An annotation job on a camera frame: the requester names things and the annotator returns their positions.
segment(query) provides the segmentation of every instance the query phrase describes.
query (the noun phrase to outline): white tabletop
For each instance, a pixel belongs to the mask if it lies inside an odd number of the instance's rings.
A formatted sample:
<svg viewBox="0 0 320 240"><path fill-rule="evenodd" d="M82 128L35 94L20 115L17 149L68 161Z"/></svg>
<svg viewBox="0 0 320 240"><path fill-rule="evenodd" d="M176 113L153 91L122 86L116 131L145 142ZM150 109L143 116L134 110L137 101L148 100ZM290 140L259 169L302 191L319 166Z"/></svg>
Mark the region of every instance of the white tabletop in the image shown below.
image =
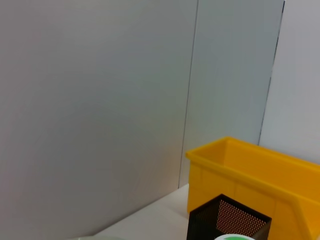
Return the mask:
<svg viewBox="0 0 320 240"><path fill-rule="evenodd" d="M113 236L125 240L186 240L189 185L146 206L97 236Z"/></svg>

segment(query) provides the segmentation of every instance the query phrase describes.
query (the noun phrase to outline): mesh pen holder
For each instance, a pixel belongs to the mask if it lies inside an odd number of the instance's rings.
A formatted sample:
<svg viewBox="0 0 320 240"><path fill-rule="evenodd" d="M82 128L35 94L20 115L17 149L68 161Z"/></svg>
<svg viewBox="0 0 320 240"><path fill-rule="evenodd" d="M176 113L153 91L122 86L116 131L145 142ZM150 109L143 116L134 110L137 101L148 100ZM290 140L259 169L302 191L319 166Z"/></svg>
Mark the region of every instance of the mesh pen holder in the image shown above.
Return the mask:
<svg viewBox="0 0 320 240"><path fill-rule="evenodd" d="M186 240L214 240L224 234L267 240L271 220L221 194L190 212Z"/></svg>

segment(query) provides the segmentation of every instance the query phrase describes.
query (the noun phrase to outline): white wall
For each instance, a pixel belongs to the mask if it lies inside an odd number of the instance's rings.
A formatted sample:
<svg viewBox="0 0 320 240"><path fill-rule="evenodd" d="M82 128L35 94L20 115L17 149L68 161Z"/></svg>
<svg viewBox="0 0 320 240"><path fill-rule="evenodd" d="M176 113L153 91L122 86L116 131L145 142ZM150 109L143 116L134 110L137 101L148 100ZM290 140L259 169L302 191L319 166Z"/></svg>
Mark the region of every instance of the white wall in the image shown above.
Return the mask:
<svg viewBox="0 0 320 240"><path fill-rule="evenodd" d="M183 152L224 136L258 143L283 0L200 0ZM180 185L188 182L183 157Z"/></svg>
<svg viewBox="0 0 320 240"><path fill-rule="evenodd" d="M195 15L0 2L0 239L94 233L178 187Z"/></svg>
<svg viewBox="0 0 320 240"><path fill-rule="evenodd" d="M320 1L285 3L260 144L320 163Z"/></svg>

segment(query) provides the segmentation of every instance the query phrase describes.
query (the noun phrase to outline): yellow plastic bin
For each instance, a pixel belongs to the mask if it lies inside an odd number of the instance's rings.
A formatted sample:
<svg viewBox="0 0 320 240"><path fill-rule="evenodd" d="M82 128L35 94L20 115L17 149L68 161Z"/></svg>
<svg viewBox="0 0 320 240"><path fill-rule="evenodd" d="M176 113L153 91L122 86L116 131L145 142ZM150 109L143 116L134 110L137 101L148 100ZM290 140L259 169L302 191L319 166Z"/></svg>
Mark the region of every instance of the yellow plastic bin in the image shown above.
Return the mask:
<svg viewBox="0 0 320 240"><path fill-rule="evenodd" d="M272 218L269 240L320 235L320 165L232 137L186 156L188 212L224 194Z"/></svg>

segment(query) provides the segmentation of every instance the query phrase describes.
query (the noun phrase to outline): plastic storage bin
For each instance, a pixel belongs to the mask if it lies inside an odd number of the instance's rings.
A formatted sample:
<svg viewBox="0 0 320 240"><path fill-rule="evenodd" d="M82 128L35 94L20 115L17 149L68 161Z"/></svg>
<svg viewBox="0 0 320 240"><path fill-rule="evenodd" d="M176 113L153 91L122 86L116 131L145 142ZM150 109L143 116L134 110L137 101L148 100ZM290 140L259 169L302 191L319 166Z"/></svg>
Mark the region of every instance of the plastic storage bin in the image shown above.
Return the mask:
<svg viewBox="0 0 320 240"><path fill-rule="evenodd" d="M272 218L269 240L320 235L320 166L226 137L186 153L188 211L224 194Z"/></svg>
<svg viewBox="0 0 320 240"><path fill-rule="evenodd" d="M240 234L268 240L271 218L223 194L190 213L186 240L214 240Z"/></svg>

